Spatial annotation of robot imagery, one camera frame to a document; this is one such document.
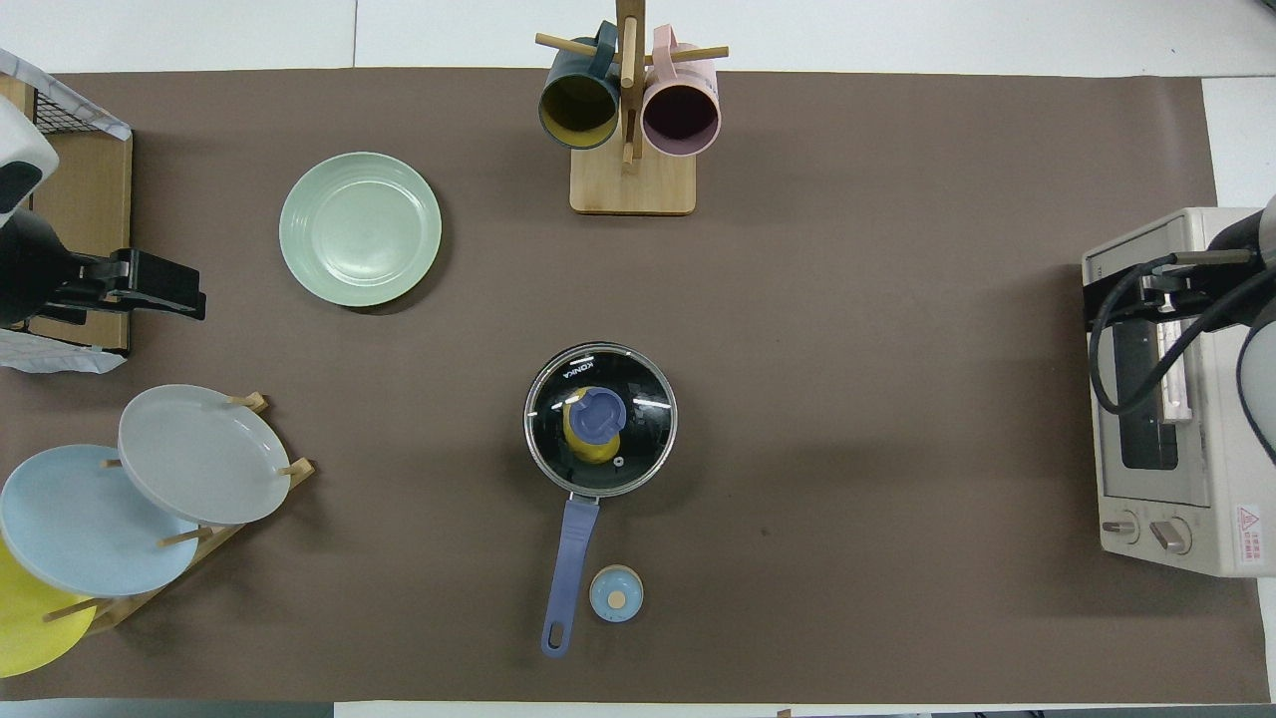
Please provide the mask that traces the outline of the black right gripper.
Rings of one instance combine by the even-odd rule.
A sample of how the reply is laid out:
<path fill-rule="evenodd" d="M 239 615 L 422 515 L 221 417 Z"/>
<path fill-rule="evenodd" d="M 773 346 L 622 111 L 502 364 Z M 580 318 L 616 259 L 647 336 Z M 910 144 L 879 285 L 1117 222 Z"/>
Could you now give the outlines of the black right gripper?
<path fill-rule="evenodd" d="M 1145 304 L 1142 284 L 1145 279 Z M 1102 315 L 1104 301 L 1116 304 Z M 1127 318 L 1268 321 L 1270 213 L 1222 227 L 1203 249 L 1180 250 L 1152 270 L 1118 270 L 1085 284 L 1085 332 Z"/>

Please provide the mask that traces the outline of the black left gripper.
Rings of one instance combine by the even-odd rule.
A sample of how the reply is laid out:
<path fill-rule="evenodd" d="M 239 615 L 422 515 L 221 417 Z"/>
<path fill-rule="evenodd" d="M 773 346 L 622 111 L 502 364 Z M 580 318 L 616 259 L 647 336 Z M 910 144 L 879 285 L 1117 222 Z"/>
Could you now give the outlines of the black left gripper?
<path fill-rule="evenodd" d="M 195 268 L 135 247 L 116 251 L 125 265 L 122 287 L 131 292 L 195 292 L 171 301 L 151 296 L 122 296 L 108 304 L 100 281 L 84 281 L 82 270 L 108 263 L 107 258 L 70 251 L 54 227 L 28 209 L 17 209 L 1 230 L 3 326 L 46 315 L 55 321 L 84 324 L 87 312 L 167 312 L 204 321 L 205 298 Z"/>

